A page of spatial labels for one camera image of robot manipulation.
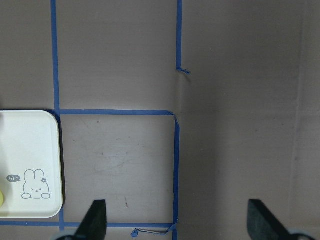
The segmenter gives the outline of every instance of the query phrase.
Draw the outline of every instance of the cartoon bunny illustration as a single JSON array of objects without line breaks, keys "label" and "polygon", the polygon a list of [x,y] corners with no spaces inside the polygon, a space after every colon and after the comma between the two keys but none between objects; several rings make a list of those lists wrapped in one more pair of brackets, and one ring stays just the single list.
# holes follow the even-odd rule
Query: cartoon bunny illustration
[{"label": "cartoon bunny illustration", "polygon": [[41,169],[28,169],[24,173],[23,199],[49,199],[49,186]]}]

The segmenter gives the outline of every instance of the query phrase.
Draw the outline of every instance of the white tray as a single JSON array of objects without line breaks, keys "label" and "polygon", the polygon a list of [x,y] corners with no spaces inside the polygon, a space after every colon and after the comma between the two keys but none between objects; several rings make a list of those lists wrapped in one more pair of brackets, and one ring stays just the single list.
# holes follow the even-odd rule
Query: white tray
[{"label": "white tray", "polygon": [[59,127],[41,110],[0,111],[0,218],[50,218],[63,203]]}]

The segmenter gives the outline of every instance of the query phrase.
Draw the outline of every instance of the yellow object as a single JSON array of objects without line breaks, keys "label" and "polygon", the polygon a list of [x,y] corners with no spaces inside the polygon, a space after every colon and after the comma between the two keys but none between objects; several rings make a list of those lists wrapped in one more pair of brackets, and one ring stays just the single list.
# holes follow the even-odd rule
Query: yellow object
[{"label": "yellow object", "polygon": [[2,206],[2,204],[4,204],[4,194],[2,193],[2,191],[0,191],[0,207]]}]

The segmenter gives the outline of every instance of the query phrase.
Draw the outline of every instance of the speech bubble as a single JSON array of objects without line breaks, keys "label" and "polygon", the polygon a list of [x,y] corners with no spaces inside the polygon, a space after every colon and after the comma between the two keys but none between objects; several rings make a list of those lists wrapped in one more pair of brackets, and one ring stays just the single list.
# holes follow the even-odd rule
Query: speech bubble
[{"label": "speech bubble", "polygon": [[10,183],[16,183],[18,181],[20,181],[21,177],[18,175],[9,175],[6,177],[6,179],[10,182]]}]

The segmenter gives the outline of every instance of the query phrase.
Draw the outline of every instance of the blue painter's tape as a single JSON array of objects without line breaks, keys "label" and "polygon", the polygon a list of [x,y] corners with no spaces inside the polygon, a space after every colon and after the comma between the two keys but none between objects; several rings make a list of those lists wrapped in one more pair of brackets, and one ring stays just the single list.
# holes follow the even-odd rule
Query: blue painter's tape
[{"label": "blue painter's tape", "polygon": [[174,116],[166,110],[61,109],[61,115]]},{"label": "blue painter's tape", "polygon": [[[80,222],[65,222],[65,227],[77,228]],[[108,228],[161,228],[166,229],[172,226],[172,223],[112,223],[108,222]]]},{"label": "blue painter's tape", "polygon": [[57,115],[59,115],[60,114],[60,96],[59,96],[58,33],[57,33],[56,0],[51,0],[51,36],[52,36],[54,111]]},{"label": "blue painter's tape", "polygon": [[182,1],[177,0],[176,2],[176,46],[175,46],[175,69],[179,72],[183,72],[187,75],[190,72],[186,69],[181,68],[182,64]]},{"label": "blue painter's tape", "polygon": [[147,230],[147,229],[139,229],[139,228],[136,228],[135,230],[133,230],[133,232],[131,233],[131,237],[132,238],[136,238],[138,237],[138,234],[139,233],[147,233],[147,234],[155,234],[155,235],[167,235],[168,233],[172,232],[172,231],[175,231],[176,230],[176,225],[175,224],[172,224],[171,227],[166,230],[166,231],[153,231],[153,230]]},{"label": "blue painter's tape", "polygon": [[178,230],[177,229],[172,231],[172,240],[178,240]]},{"label": "blue painter's tape", "polygon": [[59,229],[60,229],[60,232],[65,230],[65,212],[63,207],[59,212]]},{"label": "blue painter's tape", "polygon": [[180,158],[180,126],[174,118],[174,159],[173,159],[173,224],[178,223],[179,209],[179,158]]},{"label": "blue painter's tape", "polygon": [[0,221],[0,226],[59,227],[60,223],[45,221]]},{"label": "blue painter's tape", "polygon": [[187,75],[190,74],[190,72],[189,72],[187,69],[183,69],[183,68],[181,68],[181,67],[177,67],[176,69],[177,69],[179,72],[183,72],[183,73],[185,73],[185,74],[187,74]]}]

